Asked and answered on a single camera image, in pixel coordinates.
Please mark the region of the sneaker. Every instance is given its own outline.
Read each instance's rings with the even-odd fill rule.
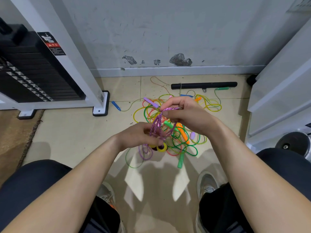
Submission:
[[[199,200],[201,200],[205,193],[212,193],[217,188],[219,188],[219,185],[212,173],[207,171],[200,173],[196,183],[196,191]]]
[[[214,178],[212,173],[207,171],[203,171],[200,173],[196,183],[196,191],[199,200],[201,200],[202,196],[205,193],[212,193],[217,188],[219,188],[219,185],[217,184],[216,179]],[[208,231],[202,225],[199,210],[196,214],[195,229],[197,233],[208,233]]]
[[[102,200],[104,200],[107,204],[109,204],[113,209],[116,209],[115,208],[115,202],[116,202],[115,192],[112,189],[110,184],[108,184],[107,182],[103,182],[100,185],[99,190],[96,195]],[[122,221],[120,221],[118,233],[125,233],[125,232],[126,232],[125,227]]]

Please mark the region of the tile floor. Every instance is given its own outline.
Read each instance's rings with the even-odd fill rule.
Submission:
[[[167,93],[163,87],[150,82],[151,77],[97,78],[97,82],[111,93],[110,100],[118,102],[121,109],[128,109],[131,101],[144,96],[157,98]],[[162,76],[171,83],[236,81],[238,86],[219,91],[223,109],[213,115],[220,118],[240,138],[245,138],[249,113],[247,112],[250,88],[243,75],[194,75]],[[179,94],[179,90],[170,93]],[[216,98],[213,89],[204,94]],[[111,135],[134,123],[133,113],[142,107],[137,101],[127,112],[118,111],[112,104],[106,117],[93,117],[91,108],[46,110],[24,164],[53,159],[75,167],[82,159]],[[142,112],[136,120],[144,121]],[[198,209],[196,180],[203,170],[212,172],[217,181],[226,182],[226,176],[209,142],[197,146],[196,157],[185,156],[182,169],[178,159],[164,153],[155,153],[151,160],[132,169],[125,163],[125,152],[113,163],[106,181],[114,188],[116,206],[128,232],[193,232]],[[131,165],[140,164],[137,149],[128,154]]]

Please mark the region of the person's left hand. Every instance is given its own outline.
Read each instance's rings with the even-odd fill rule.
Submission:
[[[116,134],[118,139],[118,145],[120,151],[127,148],[133,148],[142,144],[160,146],[163,145],[163,141],[149,136],[150,128],[152,123],[139,122],[124,131]]]

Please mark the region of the brown carpet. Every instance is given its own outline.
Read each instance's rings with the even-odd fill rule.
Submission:
[[[33,119],[19,120],[18,110],[0,111],[0,186],[22,165],[43,112],[37,110]]]

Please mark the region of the black pants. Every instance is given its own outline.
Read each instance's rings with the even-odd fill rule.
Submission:
[[[270,168],[311,200],[311,163],[303,156],[284,149],[269,148],[257,154]],[[212,193],[205,193],[199,204],[203,226],[210,233],[253,232],[229,183]]]
[[[310,162],[297,153],[275,148],[265,149],[258,156],[311,200]],[[0,189],[0,232],[70,170],[56,161],[40,160],[15,172]],[[199,211],[202,224],[211,233],[226,232],[230,226],[239,225],[246,232],[253,232],[228,183],[210,194],[206,193],[200,201]],[[117,232],[119,224],[117,211],[96,197],[80,232]]]

